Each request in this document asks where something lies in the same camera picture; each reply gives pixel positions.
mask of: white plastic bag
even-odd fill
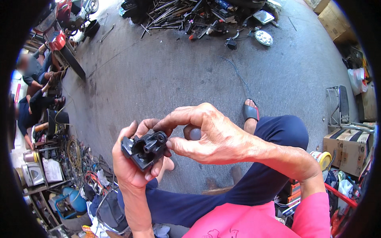
[[[353,189],[353,185],[346,179],[342,180],[339,183],[339,192],[341,192],[342,194],[344,194],[344,196],[348,198],[349,198],[349,193],[352,191],[352,189]],[[340,208],[339,215],[344,214],[344,211],[347,208],[347,206],[348,204],[339,198],[339,201],[337,203],[337,207]]]
[[[364,81],[364,68],[348,69],[348,75],[355,96],[368,90],[368,85]]]

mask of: concrete floor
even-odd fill
[[[152,36],[140,39],[142,27],[118,15],[119,3],[100,0],[101,28],[77,49],[87,81],[69,70],[63,83],[64,95],[73,98],[71,102],[67,97],[70,122],[94,155],[101,154],[112,165],[111,149],[123,127],[133,120],[163,118],[180,106],[209,102],[243,127],[241,108],[248,97],[256,101],[261,116],[300,117],[309,132],[308,152],[317,146],[322,150],[328,133],[328,120],[322,120],[328,118],[325,88],[351,86],[341,55],[303,0],[287,1],[280,28],[264,27],[274,37],[272,46],[245,39],[235,51],[224,47],[226,37],[190,42],[184,32],[174,30],[152,30]],[[101,44],[102,34],[113,24],[115,29]],[[218,56],[234,62],[251,94],[233,66]],[[351,118],[356,119],[350,93],[349,103]],[[173,133],[181,134],[182,127]],[[207,188],[206,177],[214,177],[220,187],[233,184],[232,165],[201,165],[177,155],[172,159],[177,167],[165,174],[161,189],[201,193]],[[245,173],[250,164],[241,167]]]

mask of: knee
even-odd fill
[[[280,119],[283,132],[287,136],[288,146],[300,147],[307,150],[308,131],[303,121],[293,115],[282,116]]]

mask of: cardboard box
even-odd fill
[[[351,25],[334,1],[329,2],[327,7],[319,14],[318,19],[333,42],[357,42]]]
[[[330,2],[330,0],[304,0],[304,1],[317,14],[320,14]]]
[[[343,154],[344,139],[349,136],[351,132],[345,129],[336,129],[323,138],[323,152],[329,152],[333,156],[333,151],[336,150],[336,158],[332,165],[340,168],[341,159]]]
[[[340,170],[354,176],[360,176],[368,165],[368,151],[373,145],[373,135],[366,132],[351,130],[343,142],[343,156]]]
[[[369,122],[377,121],[377,101],[374,82],[368,84],[368,90],[361,93],[362,105],[364,107],[364,120]]]

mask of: sitting person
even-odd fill
[[[262,117],[255,103],[243,105],[243,130],[208,103],[180,107],[163,120],[134,121],[122,129],[112,149],[118,178],[119,206],[136,238],[153,238],[152,222],[190,227],[186,238],[329,237],[330,216],[319,164],[305,150],[308,132],[296,116]],[[254,162],[242,179],[220,195],[179,194],[157,189],[165,170],[174,165],[160,159],[141,172],[124,157],[123,137],[141,137],[149,129],[169,137],[178,125],[201,128],[201,138],[170,137],[167,147],[201,164]],[[289,229],[275,219],[273,199],[289,178],[300,182],[301,202]]]
[[[22,79],[28,86],[34,88],[34,92],[42,89],[49,78],[63,77],[62,67],[59,66],[54,54],[49,52],[45,57],[45,51],[46,46],[42,45],[33,55],[21,54],[16,63],[16,68],[22,75]],[[47,72],[52,64],[59,70],[58,72]]]
[[[27,129],[38,123],[43,109],[51,105],[62,106],[65,104],[65,96],[59,99],[42,96],[52,83],[53,78],[50,78],[49,82],[42,89],[38,90],[33,97],[27,95],[18,103],[14,104],[15,118],[18,121],[18,127],[31,149],[33,149],[33,145],[27,133]]]

